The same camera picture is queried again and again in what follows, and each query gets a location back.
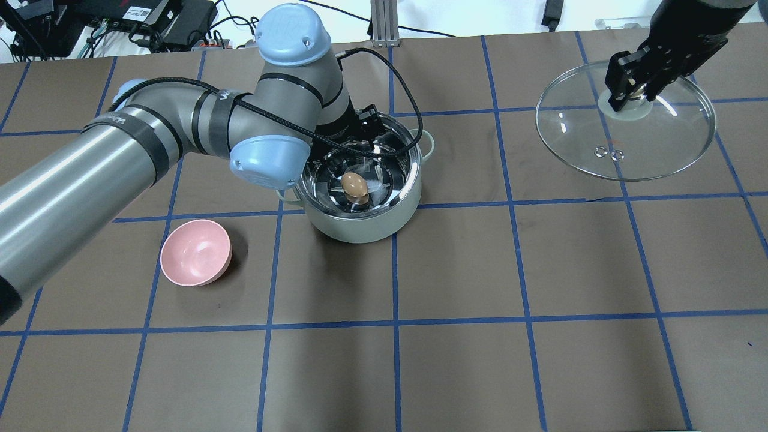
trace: metal pot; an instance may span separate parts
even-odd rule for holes
[[[406,146],[412,133],[397,120],[381,115],[387,133],[373,143],[374,151],[390,152]],[[304,208],[310,222],[323,233],[347,243],[369,243],[386,238],[405,225],[419,205],[422,196],[422,164],[432,156],[435,142],[424,135],[432,147],[422,157],[418,145],[396,158],[367,158],[333,149],[317,162],[307,162],[301,179],[293,191],[298,199],[287,204]],[[370,150],[364,142],[347,146]],[[360,174],[368,184],[365,202],[350,199],[341,187],[341,176],[347,172]]]

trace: blue joint cap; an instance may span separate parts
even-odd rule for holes
[[[137,85],[141,84],[144,81],[146,81],[146,79],[144,78],[135,78],[121,85],[120,89],[118,89],[118,93],[112,99],[112,103],[117,101],[117,99],[120,98],[126,91],[131,90],[133,87],[136,87]],[[118,109],[122,109],[125,106],[125,102],[126,101],[121,103],[120,106],[118,106]]]
[[[230,152],[230,170],[269,189],[291,188],[301,177],[310,146],[286,135],[262,135],[239,142]]]
[[[270,9],[256,28],[259,52],[273,65],[304,66],[331,49],[331,37],[309,6],[280,5]]]

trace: table surface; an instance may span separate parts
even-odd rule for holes
[[[413,219],[376,243],[333,241],[188,155],[0,327],[0,430],[764,430],[768,27],[737,26],[695,74],[719,133],[686,171],[598,180],[535,129],[546,84],[645,32],[383,50],[438,148]],[[251,90],[262,64],[241,49],[0,65],[0,183],[130,78]],[[344,73],[356,106],[415,124],[377,60]],[[193,218],[230,232],[233,263],[177,287],[158,251]]]

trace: metal post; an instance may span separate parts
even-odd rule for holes
[[[373,45],[379,48],[400,46],[397,30],[397,0],[371,0]]]

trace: pot handle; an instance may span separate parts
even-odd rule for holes
[[[410,129],[408,132],[411,132],[411,136],[413,136],[416,132],[418,132],[418,129]],[[427,162],[429,158],[432,157],[432,153],[435,152],[435,138],[432,137],[432,134],[430,134],[428,131],[422,130],[422,135],[426,136],[429,139],[429,144],[431,147],[429,148],[429,152],[426,155],[422,156],[422,162]]]
[[[298,207],[304,207],[304,201],[300,199],[290,200],[286,198],[285,195],[281,194],[280,191],[275,191],[275,193],[277,194],[277,197],[286,204],[296,205]]]

